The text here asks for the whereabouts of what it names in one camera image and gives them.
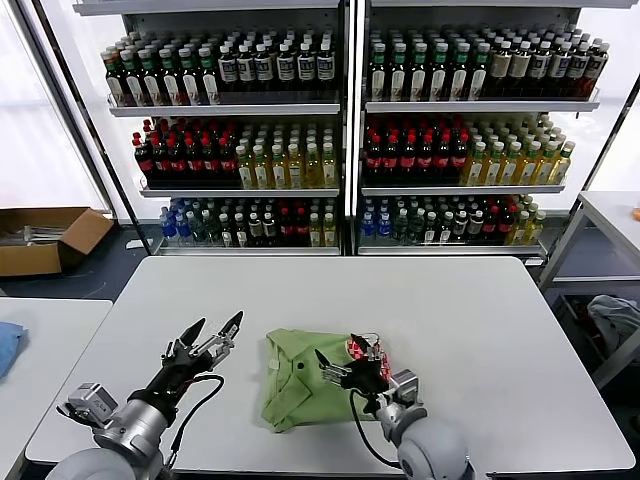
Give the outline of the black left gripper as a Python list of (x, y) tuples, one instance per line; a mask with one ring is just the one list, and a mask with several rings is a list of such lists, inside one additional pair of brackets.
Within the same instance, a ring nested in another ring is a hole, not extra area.
[(141, 400), (156, 409), (174, 409), (185, 394), (188, 383), (213, 366), (213, 358), (226, 358), (235, 347), (244, 311), (238, 311), (222, 329), (198, 347), (198, 355), (189, 352), (198, 339), (206, 319), (189, 326), (177, 339), (169, 342), (162, 367), (149, 384), (134, 391), (131, 400)]

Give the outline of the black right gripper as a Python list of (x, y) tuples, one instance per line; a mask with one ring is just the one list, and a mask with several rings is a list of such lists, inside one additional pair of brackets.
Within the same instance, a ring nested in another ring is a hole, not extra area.
[(383, 375), (387, 368), (387, 354), (377, 333), (352, 333), (349, 339), (349, 355), (354, 361), (346, 366), (330, 362), (318, 349), (314, 350), (324, 381), (356, 390), (366, 399), (363, 411), (375, 414), (380, 409), (378, 396), (390, 389), (389, 380)]

